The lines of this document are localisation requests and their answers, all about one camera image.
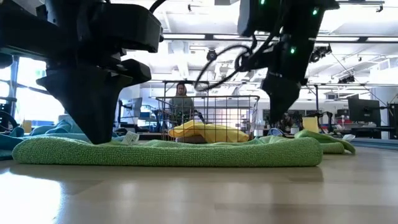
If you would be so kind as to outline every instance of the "metal wire basket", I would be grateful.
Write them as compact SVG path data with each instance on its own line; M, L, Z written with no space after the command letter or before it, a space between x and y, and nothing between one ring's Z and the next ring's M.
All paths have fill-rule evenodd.
M205 143L252 139L259 99L251 95L157 97L162 140ZM176 131L178 137L170 134Z

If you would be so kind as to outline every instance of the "yellow towel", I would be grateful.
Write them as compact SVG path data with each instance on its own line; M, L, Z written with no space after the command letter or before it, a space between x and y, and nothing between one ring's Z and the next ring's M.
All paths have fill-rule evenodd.
M188 121L183 125L175 127L169 131L169 136L173 138L183 138L201 135L206 142L246 142L249 135L231 127L203 124L202 122Z

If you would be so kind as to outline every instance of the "yellow box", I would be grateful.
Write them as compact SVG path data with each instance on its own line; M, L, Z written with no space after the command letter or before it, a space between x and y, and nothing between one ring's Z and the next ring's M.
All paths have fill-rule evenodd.
M22 122L22 127L24 128L25 133L32 132L32 121L25 120Z
M319 133L318 119L317 118L303 118L304 129Z

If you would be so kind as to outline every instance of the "green towel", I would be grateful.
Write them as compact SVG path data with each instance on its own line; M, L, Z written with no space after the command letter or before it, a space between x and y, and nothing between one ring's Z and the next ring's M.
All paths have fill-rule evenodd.
M355 154L355 148L348 141L333 138L326 134L314 133L312 131L303 130L294 135L294 138L315 138L319 143L323 153L325 154L344 154L345 150Z
M185 144L153 140L132 146L37 137L18 144L13 158L23 164L184 167L316 166L322 150L314 138L268 136L244 143Z

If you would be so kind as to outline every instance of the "black cable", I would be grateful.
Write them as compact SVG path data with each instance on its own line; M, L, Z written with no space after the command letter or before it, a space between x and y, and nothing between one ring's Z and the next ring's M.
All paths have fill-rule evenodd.
M1 125L1 124L0 124L0 128L3 128L3 129L6 130L6 131L11 131L11 129L8 129L8 128L4 127L4 126Z
M5 112L5 111L0 111L0 117L8 119L8 122L11 123L12 128L18 127L17 121L14 119L14 117L11 116L11 114ZM0 125L2 128L4 128L7 131L11 131L10 129L4 127L3 125Z
M398 95L395 95L395 96L393 97L393 99L390 101L390 103L389 103L389 104L391 104L391 103L394 101L394 99L396 99L396 98L397 98L397 96L398 96Z
M252 51L257 47L257 39L256 37L253 35L253 42L252 42L252 46L249 48L245 45L232 45L230 47L227 47L226 49L224 49L223 51L221 51L220 53L217 54L217 57L220 56L221 54L231 50L231 49L235 49L235 48L245 48L246 52L243 52L241 54L238 55L238 57L235 59L235 71L228 75L227 77L225 77L224 79L222 79L221 81L219 81L218 83L215 83L213 85L208 86L207 88L203 88L203 89L198 89L198 82L200 80L200 78L203 76L203 74L205 73L205 71L207 71L208 67L211 65L212 62L214 62L215 60L210 60L204 67L203 69L200 71L200 74L194 84L195 90L196 91L208 91L210 89L216 88L220 85L222 85L223 83L227 82L229 79L231 79L235 74L237 74L238 72L242 71L243 68L245 67L245 65L247 65L249 62L248 61L242 61L241 64L239 64L239 62L244 58L247 57L249 58L248 60L253 60L255 61L258 56L260 56L263 51L265 51L266 49L268 49L269 43L271 42L271 40L277 35L277 33L280 30L281 25L283 24L284 21L284 17L288 11L288 9L286 7L283 7L283 2L284 0L280 0L279 1L279 10L278 10L278 16L277 16L277 22L274 26L274 30L271 31L271 33L269 34L268 38L265 40L265 42L260 46L260 48L253 53Z
M155 12L155 10L164 2L166 2L166 0L156 0L156 2L153 3L153 5L149 8L149 12L151 12L152 14Z
M229 46L229 47L225 48L224 50L222 50L220 53L217 53L217 57L219 57L220 55L222 55L223 53L225 53L225 52L227 52L227 51L230 51L230 50L232 50L232 49L237 49L237 48L244 48L244 49L247 50L247 52L251 51L250 47L248 47L248 46L246 46L246 45L237 44L237 45ZM196 80L196 82L195 82L195 84L194 84L194 86L193 86L193 87L196 89L196 91L207 91L207 90L210 90L210 89L212 89L212 88L216 88L216 87L218 87L219 85L223 84L224 82L227 82L230 78L232 78L235 74L238 73L238 70L235 70L232 74L228 75L228 76L227 76L226 78L224 78L222 81L220 81L220 82L218 82L218 83L216 83L216 84L213 84L213 85L209 85L209 86L207 86L206 88L198 89L198 84L199 84L200 78L201 78L201 77L203 76L203 74L207 71L207 69L208 69L208 67L211 65L211 63L213 63L215 60L216 60L216 59L208 61L208 62L206 63L206 65L203 67L203 69L200 71L200 73L199 73L199 75L198 75L198 78L197 78L197 80Z

